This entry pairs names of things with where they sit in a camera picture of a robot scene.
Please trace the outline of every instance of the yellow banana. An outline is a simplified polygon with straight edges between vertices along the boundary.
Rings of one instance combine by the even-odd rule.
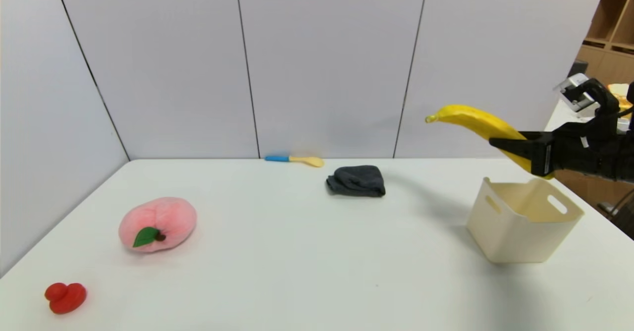
[[[503,139],[519,139],[525,140],[526,138],[515,130],[508,123],[499,119],[498,117],[478,110],[477,108],[462,106],[462,105],[450,105],[444,106],[438,110],[437,114],[430,115],[425,118],[426,123],[433,123],[435,121],[442,121],[444,123],[452,123],[464,126],[480,137],[489,141],[490,138],[503,138]],[[521,168],[530,172],[530,160],[519,157],[515,154],[503,151],[509,159],[513,160]]]

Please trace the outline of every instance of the pink peach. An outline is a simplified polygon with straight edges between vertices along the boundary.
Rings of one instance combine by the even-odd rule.
[[[196,218],[196,210],[183,198],[157,198],[125,214],[119,226],[119,238],[125,247],[138,252],[174,248],[192,233]],[[150,232],[150,239],[146,238],[142,241],[143,245],[133,247],[135,241],[141,243],[141,236],[147,236],[147,232]]]

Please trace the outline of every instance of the folded towel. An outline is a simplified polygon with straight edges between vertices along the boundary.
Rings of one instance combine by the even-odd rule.
[[[347,196],[381,197],[385,195],[383,176],[372,165],[345,166],[328,176],[328,187],[334,193]]]

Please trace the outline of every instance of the banana stem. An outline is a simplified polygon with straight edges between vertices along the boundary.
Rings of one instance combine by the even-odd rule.
[[[428,115],[428,116],[425,118],[425,123],[434,123],[434,122],[435,122],[435,121],[437,121],[437,120],[438,120],[438,116],[437,116],[437,115],[435,115],[435,114],[433,114],[433,115]]]

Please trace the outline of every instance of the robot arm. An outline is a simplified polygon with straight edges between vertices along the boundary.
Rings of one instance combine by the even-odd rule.
[[[520,132],[527,140],[489,139],[492,146],[530,160],[531,173],[546,176],[555,170],[573,170],[611,180],[634,182],[634,120],[630,129],[617,129],[618,100],[594,78],[578,73],[555,87],[574,111],[599,103],[586,123],[566,123],[552,132]],[[634,82],[627,99],[634,103]]]

